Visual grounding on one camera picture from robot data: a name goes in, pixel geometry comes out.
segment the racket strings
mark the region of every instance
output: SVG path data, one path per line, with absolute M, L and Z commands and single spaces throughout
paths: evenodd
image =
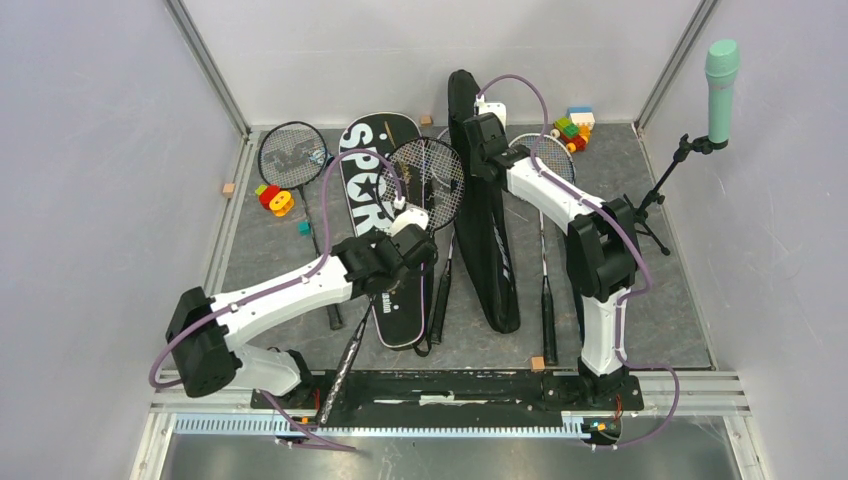
M 273 130 L 259 152 L 259 173 L 271 185 L 291 189 L 321 173 L 327 159 L 324 140 L 315 129 L 290 124 Z
M 407 202 L 429 214 L 428 233 L 453 221 L 465 192 L 462 165 L 456 151 L 436 139 L 422 137 L 401 145 L 389 156 L 389 161 L 400 176 Z M 391 201 L 396 192 L 386 175 L 387 172 L 381 172 L 381 188 L 385 185 L 381 198 Z
M 538 136 L 538 133 L 522 135 L 513 140 L 512 143 L 531 148 Z M 565 149 L 559 140 L 550 135 L 545 135 L 542 141 L 539 142 L 536 157 L 555 174 L 565 179 L 565 181 L 574 183 L 574 163 L 571 161 L 571 154 L 568 153 L 568 150 Z

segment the racket shaft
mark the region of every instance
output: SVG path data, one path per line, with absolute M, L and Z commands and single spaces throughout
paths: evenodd
M 442 273 L 442 278 L 439 279 L 439 290 L 436 292 L 436 305 L 433 312 L 433 325 L 431 330 L 431 342 L 434 345 L 442 343 L 442 329 L 445 325 L 445 312 L 448 308 L 448 296 L 450 295 L 451 284 L 451 261 L 448 260 L 445 264 L 445 271 Z
M 359 323 L 359 326 L 356 327 L 356 331 L 353 332 L 353 335 L 350 337 L 350 340 L 348 340 L 347 345 L 345 346 L 342 358 L 339 359 L 339 365 L 336 367 L 336 378 L 333 379 L 333 384 L 327 394 L 327 399 L 324 400 L 324 405 L 321 405 L 321 410 L 317 414 L 319 425 L 327 423 L 327 420 L 330 418 L 330 413 L 333 411 L 333 406 L 335 405 L 342 388 L 344 388 L 345 383 L 347 382 L 347 374 L 353 368 L 353 362 L 356 360 L 356 355 L 359 353 L 359 347 L 362 346 L 362 337 L 365 333 L 365 325 L 368 322 L 367 315 L 368 314 L 366 313 L 366 317 Z
M 546 275 L 542 278 L 542 355 L 549 366 L 559 364 L 554 318 L 554 297 Z
M 315 255 L 321 255 L 321 250 L 318 248 L 318 239 L 315 238 L 315 229 L 312 228 L 312 217 L 309 216 L 309 207 L 306 205 L 306 196 L 303 193 L 303 187 L 300 187 L 300 198 L 303 200 L 303 210 L 306 212 L 306 221 L 309 222 L 309 236 L 312 237 L 312 246 L 315 247 Z M 344 328 L 342 321 L 342 312 L 339 311 L 337 304 L 327 305 L 327 318 L 330 322 L 330 330 L 341 330 Z

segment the microphone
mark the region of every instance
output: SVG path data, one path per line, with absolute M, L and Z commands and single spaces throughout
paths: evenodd
M 739 48 L 734 40 L 719 40 L 707 52 L 707 85 L 710 88 L 709 123 L 707 137 L 723 148 L 730 138 L 730 118 L 733 114 L 733 82 L 739 73 Z

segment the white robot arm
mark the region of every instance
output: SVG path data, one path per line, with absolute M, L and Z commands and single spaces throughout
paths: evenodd
M 323 266 L 315 260 L 249 288 L 206 296 L 196 287 L 180 297 L 165 338 L 171 341 L 211 312 L 223 311 L 174 347 L 173 356 L 189 397 L 201 397 L 231 385 L 267 390 L 281 396 L 308 375 L 297 352 L 262 350 L 247 342 L 265 330 L 316 308 L 361 295 L 390 290 L 419 265 L 431 262 L 436 246 L 425 232 L 428 215 L 409 207 L 388 233 L 348 238 Z M 279 288 L 291 283 L 287 288 Z
M 494 114 L 472 117 L 463 122 L 463 127 L 471 146 L 472 175 L 499 183 L 505 191 L 541 210 L 566 233 L 566 270 L 572 286 L 583 297 L 585 339 L 578 371 L 590 379 L 596 391 L 603 390 L 605 383 L 616 383 L 613 377 L 625 373 L 617 348 L 626 359 L 626 301 L 622 297 L 635 282 L 637 266 L 618 234 L 587 203 L 602 206 L 638 246 L 630 206 L 622 199 L 605 202 L 589 195 L 556 176 L 542 162 L 537 162 L 541 168 L 537 170 L 526 147 L 508 147 L 503 125 Z M 567 185 L 571 193 L 550 177 Z
M 540 162 L 541 168 L 550 172 L 550 169 Z M 568 232 L 569 224 L 578 215 L 591 215 L 592 210 L 581 201 L 560 190 L 550 180 L 540 175 L 529 157 L 516 162 L 506 172 L 507 191 L 516 197 L 530 202 L 548 218 L 554 221 L 563 232 Z M 590 200 L 600 205 L 603 203 L 598 197 L 594 197 L 574 187 L 583 196 L 581 198 Z M 621 288 L 611 293 L 605 301 L 594 297 L 583 297 L 583 312 L 586 341 L 581 352 L 581 359 L 595 375 L 606 375 L 621 368 L 621 362 L 615 355 L 615 305 L 619 298 L 630 292 L 630 288 Z M 619 345 L 624 343 L 623 311 L 625 303 L 622 303 L 622 329 Z M 627 358 L 624 349 L 621 355 Z

